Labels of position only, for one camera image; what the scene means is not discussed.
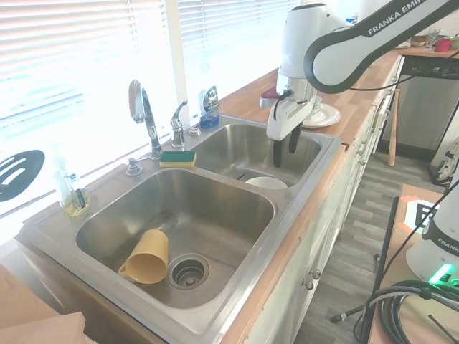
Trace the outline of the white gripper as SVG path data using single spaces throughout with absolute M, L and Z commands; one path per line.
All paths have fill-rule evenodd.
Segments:
M 288 150 L 295 153 L 301 136 L 302 123 L 313 112 L 316 96 L 304 103 L 298 103 L 293 97 L 276 103 L 272 106 L 268 118 L 267 137 L 273 141 L 273 165 L 280 168 L 284 138 L 290 134 Z

